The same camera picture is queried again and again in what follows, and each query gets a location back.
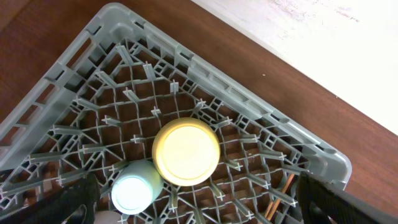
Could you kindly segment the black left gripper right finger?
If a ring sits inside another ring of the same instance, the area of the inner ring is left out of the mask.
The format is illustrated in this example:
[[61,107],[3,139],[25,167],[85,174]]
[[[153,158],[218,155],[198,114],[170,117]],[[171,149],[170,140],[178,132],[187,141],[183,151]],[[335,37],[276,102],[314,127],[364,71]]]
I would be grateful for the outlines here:
[[296,194],[304,224],[397,223],[397,217],[376,209],[308,172],[300,173]]

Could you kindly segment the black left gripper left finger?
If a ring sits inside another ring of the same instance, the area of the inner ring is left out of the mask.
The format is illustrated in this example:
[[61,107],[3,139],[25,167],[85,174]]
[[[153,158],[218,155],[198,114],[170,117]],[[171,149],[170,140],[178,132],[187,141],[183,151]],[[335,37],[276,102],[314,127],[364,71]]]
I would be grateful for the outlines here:
[[94,174],[77,180],[57,193],[1,219],[4,224],[95,222],[95,206],[100,188]]

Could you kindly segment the pink plastic cup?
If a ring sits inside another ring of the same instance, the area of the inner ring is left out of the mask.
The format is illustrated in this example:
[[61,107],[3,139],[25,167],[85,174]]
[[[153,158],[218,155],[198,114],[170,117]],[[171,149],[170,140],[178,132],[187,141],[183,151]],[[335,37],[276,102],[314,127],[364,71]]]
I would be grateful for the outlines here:
[[119,224],[121,215],[114,211],[101,211],[95,213],[94,224]]

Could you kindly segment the wooden chopstick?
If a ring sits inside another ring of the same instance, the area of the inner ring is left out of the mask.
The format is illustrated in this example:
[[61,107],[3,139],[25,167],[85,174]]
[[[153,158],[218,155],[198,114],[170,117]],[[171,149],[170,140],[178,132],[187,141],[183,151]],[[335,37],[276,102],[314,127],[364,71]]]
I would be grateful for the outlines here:
[[267,208],[266,208],[265,214],[264,214],[264,216],[265,216],[266,218],[268,217],[268,214],[269,214],[271,208],[273,207],[273,204],[274,204],[273,201],[270,201],[270,202],[269,202],[269,204],[268,204],[268,206],[267,206]]
[[275,201],[273,201],[273,202],[274,202],[273,207],[271,208],[271,210],[270,210],[270,212],[269,212],[269,214],[268,214],[268,217],[267,217],[267,219],[268,219],[269,221],[270,221],[270,220],[272,219],[272,217],[274,216],[274,214],[275,214],[275,212],[276,212],[276,210],[277,210],[277,208],[278,208],[278,206],[279,206],[281,200],[285,197],[285,193],[286,193],[287,189],[289,188],[289,185],[290,185],[291,182],[293,181],[294,177],[295,177],[294,174],[290,174],[290,175],[288,176],[288,178],[287,178],[287,180],[286,180],[286,182],[285,182],[285,184],[284,184],[284,186],[283,186],[283,188],[282,188],[282,191],[281,191],[280,193],[277,194],[277,199],[276,199]]

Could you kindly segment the light blue plastic cup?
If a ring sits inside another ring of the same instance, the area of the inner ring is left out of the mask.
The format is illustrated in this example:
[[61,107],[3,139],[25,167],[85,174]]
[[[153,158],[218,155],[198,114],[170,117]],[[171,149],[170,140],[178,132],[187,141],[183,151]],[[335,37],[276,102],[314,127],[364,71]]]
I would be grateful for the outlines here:
[[111,201],[128,215],[143,212],[160,195],[164,181],[151,161],[133,161],[116,179]]

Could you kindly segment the yellow plastic bowl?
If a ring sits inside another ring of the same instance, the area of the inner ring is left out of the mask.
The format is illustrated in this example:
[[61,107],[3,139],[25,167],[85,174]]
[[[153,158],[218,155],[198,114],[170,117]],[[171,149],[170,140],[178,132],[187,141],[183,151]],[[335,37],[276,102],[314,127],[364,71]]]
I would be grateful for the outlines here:
[[179,118],[156,134],[152,158],[165,180],[193,186],[214,173],[220,159],[220,143],[210,125],[195,118]]

